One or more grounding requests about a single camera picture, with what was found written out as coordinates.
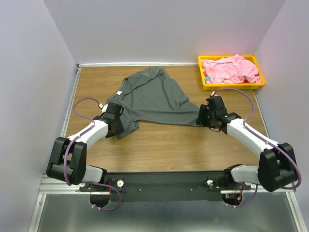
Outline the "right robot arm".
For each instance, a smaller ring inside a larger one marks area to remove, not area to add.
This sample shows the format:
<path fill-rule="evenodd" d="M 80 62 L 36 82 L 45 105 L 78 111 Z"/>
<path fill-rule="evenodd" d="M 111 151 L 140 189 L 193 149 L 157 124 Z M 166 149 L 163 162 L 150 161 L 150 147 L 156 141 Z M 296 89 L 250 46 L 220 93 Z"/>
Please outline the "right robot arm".
<path fill-rule="evenodd" d="M 200 106 L 196 124 L 236 138 L 259 159 L 257 166 L 237 164 L 225 169 L 222 177 L 225 188 L 234 189 L 239 183 L 247 182 L 273 192 L 291 189 L 291 184 L 301 182 L 293 147 L 267 138 L 238 114 L 228 113 L 221 96 L 207 98 L 207 104 Z"/>

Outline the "grey t shirt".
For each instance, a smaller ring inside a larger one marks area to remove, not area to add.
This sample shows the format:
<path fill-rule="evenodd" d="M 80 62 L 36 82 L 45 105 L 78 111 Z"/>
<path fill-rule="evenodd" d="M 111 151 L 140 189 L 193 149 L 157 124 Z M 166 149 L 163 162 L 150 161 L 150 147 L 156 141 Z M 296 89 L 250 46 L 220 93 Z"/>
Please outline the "grey t shirt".
<path fill-rule="evenodd" d="M 128 136 L 140 127 L 140 122 L 195 126 L 199 107 L 190 102 L 177 82 L 164 67 L 150 67 L 125 78 L 107 103 L 123 107 L 120 116 Z"/>

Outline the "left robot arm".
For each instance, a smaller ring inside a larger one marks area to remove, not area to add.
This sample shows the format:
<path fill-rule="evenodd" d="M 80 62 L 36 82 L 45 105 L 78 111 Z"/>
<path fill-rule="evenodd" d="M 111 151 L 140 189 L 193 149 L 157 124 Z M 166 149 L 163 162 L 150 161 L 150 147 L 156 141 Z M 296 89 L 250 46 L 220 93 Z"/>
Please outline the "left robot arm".
<path fill-rule="evenodd" d="M 124 132 L 120 116 L 124 108 L 116 103 L 102 107 L 102 114 L 90 120 L 80 132 L 65 138 L 56 138 L 46 174 L 49 178 L 66 182 L 67 185 L 90 183 L 97 191 L 107 185 L 106 170 L 86 164 L 88 149 L 103 138 Z"/>

